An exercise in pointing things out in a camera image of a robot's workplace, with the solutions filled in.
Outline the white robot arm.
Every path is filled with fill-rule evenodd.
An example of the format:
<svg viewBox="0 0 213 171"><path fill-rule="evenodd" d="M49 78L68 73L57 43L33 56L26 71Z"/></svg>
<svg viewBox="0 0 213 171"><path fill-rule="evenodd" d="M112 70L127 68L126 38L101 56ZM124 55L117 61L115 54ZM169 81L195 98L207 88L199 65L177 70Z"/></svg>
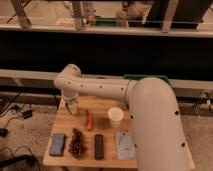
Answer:
<svg viewBox="0 0 213 171"><path fill-rule="evenodd" d="M69 64L55 77L54 85L67 102L83 93L128 105L138 171L190 171L176 95L162 79L87 78L78 66Z"/></svg>

